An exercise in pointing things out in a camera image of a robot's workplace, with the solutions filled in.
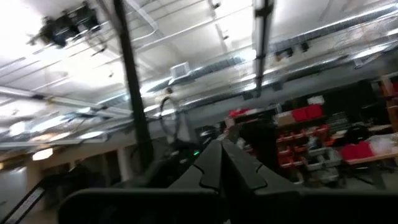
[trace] shelving unit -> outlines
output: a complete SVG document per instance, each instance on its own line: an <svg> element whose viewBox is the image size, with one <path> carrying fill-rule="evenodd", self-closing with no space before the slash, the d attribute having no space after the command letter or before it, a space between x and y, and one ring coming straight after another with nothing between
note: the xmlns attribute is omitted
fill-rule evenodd
<svg viewBox="0 0 398 224"><path fill-rule="evenodd" d="M307 143L310 138L317 138L320 147L309 149ZM295 184L303 184L310 179L324 184L337 181L339 175L336 166L341 164L341 158L330 147L332 144L327 125L302 129L299 133L290 133L289 136L281 135L277 139L280 167L287 169ZM295 176L303 181L295 181Z"/></svg>

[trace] metal pole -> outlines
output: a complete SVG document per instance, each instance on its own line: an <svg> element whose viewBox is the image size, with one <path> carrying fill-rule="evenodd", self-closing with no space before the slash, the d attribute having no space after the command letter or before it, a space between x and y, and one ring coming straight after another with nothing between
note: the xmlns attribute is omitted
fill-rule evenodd
<svg viewBox="0 0 398 224"><path fill-rule="evenodd" d="M126 21L126 14L124 13L123 0L114 0L113 4L121 25L119 39L120 46L123 50L124 69L126 70L126 80L130 92L131 108L133 110L133 114L131 116L134 119L134 125L136 127L139 159L142 169L146 170L154 159L154 147L150 140L147 120L144 113L144 105L139 91L139 80L130 44L131 40Z"/></svg>
<svg viewBox="0 0 398 224"><path fill-rule="evenodd" d="M256 97L261 96L262 77L268 51L268 38L271 28L274 0L258 0L254 5L254 16L256 22L256 59L254 69L256 71Z"/></svg>

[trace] light fixture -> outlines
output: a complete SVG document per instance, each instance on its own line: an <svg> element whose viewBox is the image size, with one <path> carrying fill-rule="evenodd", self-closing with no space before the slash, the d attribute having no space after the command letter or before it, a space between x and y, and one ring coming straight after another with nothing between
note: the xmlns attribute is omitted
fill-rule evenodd
<svg viewBox="0 0 398 224"><path fill-rule="evenodd" d="M88 113L90 111L91 111L91 108L87 107L87 108L78 109L77 113Z"/></svg>
<svg viewBox="0 0 398 224"><path fill-rule="evenodd" d="M353 59L362 58L385 50L388 45L375 46L356 54Z"/></svg>
<svg viewBox="0 0 398 224"><path fill-rule="evenodd" d="M43 123L40 123L36 126L34 126L30 131L33 132L39 132L39 131L43 131L46 130L48 128L52 128L55 126L58 126L64 122L66 122L66 117L64 115L61 116L57 116L55 118L49 119L47 121L44 121Z"/></svg>
<svg viewBox="0 0 398 224"><path fill-rule="evenodd" d="M90 133L82 134L81 136L79 136L79 138L80 139L90 139L90 138L93 138L93 137L97 137L97 136L99 136L99 135L101 135L103 133L104 133L103 131L93 131L93 132L90 132Z"/></svg>
<svg viewBox="0 0 398 224"><path fill-rule="evenodd" d="M63 139L63 138L65 138L65 137L67 137L68 135L70 135L70 132L58 134L58 135L56 135L56 136L50 138L49 141L56 141L56 140L59 140L59 139Z"/></svg>
<svg viewBox="0 0 398 224"><path fill-rule="evenodd" d="M11 125L9 135L10 136L20 135L23 132L25 132L25 127L26 127L26 124L23 121L15 123L15 124Z"/></svg>
<svg viewBox="0 0 398 224"><path fill-rule="evenodd" d="M32 160L38 161L38 160L46 159L46 158L50 157L52 155L52 153L53 153L52 148L41 150L41 151L33 154Z"/></svg>
<svg viewBox="0 0 398 224"><path fill-rule="evenodd" d="M148 106L144 109L144 112L149 112L151 110L157 109L159 107L159 105L152 105L152 106Z"/></svg>
<svg viewBox="0 0 398 224"><path fill-rule="evenodd" d="M175 111L174 109L163 110L162 116L172 114L174 113L174 111ZM156 113L154 116L160 116L160 112Z"/></svg>
<svg viewBox="0 0 398 224"><path fill-rule="evenodd" d="M244 59L245 61L252 61L256 58L256 50L251 49L251 50L244 50L239 54L239 56Z"/></svg>
<svg viewBox="0 0 398 224"><path fill-rule="evenodd" d="M253 79L255 77L256 77L256 74L246 75L245 77L241 78L239 81L240 82L248 81L248 80L251 80L251 79Z"/></svg>

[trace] red storage bin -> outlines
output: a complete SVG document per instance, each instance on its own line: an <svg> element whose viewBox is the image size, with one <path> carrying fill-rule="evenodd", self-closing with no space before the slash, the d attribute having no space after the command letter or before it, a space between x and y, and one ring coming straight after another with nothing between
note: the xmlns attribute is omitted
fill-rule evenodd
<svg viewBox="0 0 398 224"><path fill-rule="evenodd" d="M306 108L292 110L292 116L296 122L308 120Z"/></svg>
<svg viewBox="0 0 398 224"><path fill-rule="evenodd" d="M345 161L358 158L358 155L356 154L356 145L354 144L345 145L344 148L340 151L340 154Z"/></svg>
<svg viewBox="0 0 398 224"><path fill-rule="evenodd" d="M367 141L360 141L356 148L356 155L358 156L358 159L374 156L370 143Z"/></svg>
<svg viewBox="0 0 398 224"><path fill-rule="evenodd" d="M321 118L323 116L321 105L310 105L306 109L309 119Z"/></svg>

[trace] ceiling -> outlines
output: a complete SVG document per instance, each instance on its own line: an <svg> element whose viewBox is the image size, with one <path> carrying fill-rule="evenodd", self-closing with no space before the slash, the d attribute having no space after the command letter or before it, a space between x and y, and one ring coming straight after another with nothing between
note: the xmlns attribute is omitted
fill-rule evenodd
<svg viewBox="0 0 398 224"><path fill-rule="evenodd" d="M112 9L112 0L107 0ZM253 8L251 0L125 0L127 19L141 87L170 76L170 68L188 62L199 68L222 58L248 54L252 49ZM271 25L270 42L285 40L302 32L355 16L359 12L376 9L393 1L377 0L278 0ZM95 1L90 1L98 12L100 21L107 21ZM69 100L97 104L126 92L121 49L112 25L102 26L101 35L108 41L103 54L92 56L92 49L81 40L70 42L64 49L47 48L39 54L43 44L27 45L30 37L41 28L44 16L59 17L65 9L80 6L78 0L0 0L0 87L59 96ZM140 7L147 15L146 21L134 10ZM223 15L224 19L184 31L197 24L212 21ZM308 52L295 54L290 62L315 57L336 46L357 38L346 32L313 40ZM267 67L287 63L267 59ZM253 73L251 62L199 78L194 83L177 85L175 94L181 98L196 98L220 88L239 83ZM143 95L144 104L156 103L162 92ZM128 111L128 97L115 107ZM5 131L18 121L41 118L49 114L64 114L82 109L51 100L29 100L10 95L0 95L0 131Z"/></svg>

